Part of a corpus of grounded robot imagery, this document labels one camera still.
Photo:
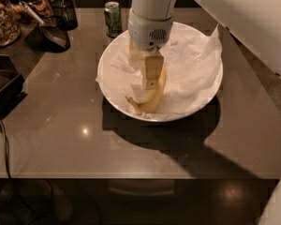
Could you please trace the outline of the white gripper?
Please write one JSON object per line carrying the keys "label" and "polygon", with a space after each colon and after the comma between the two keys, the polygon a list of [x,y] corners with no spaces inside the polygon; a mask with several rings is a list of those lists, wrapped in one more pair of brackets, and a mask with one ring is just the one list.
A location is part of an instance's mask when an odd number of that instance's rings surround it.
{"label": "white gripper", "polygon": [[131,40],[128,46],[128,64],[132,68],[140,67],[142,86],[146,90],[156,89],[164,57],[159,51],[143,54],[143,50],[163,47],[170,39],[172,25],[172,18],[147,19],[133,9],[129,10],[128,34]]}

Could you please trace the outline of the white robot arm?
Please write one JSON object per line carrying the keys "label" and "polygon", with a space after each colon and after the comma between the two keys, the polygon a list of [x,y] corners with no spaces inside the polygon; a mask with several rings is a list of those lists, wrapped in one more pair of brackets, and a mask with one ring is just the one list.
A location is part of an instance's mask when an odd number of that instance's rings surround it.
{"label": "white robot arm", "polygon": [[[132,0],[128,32],[142,50],[170,38],[177,0]],[[194,0],[281,79],[281,0]]]}

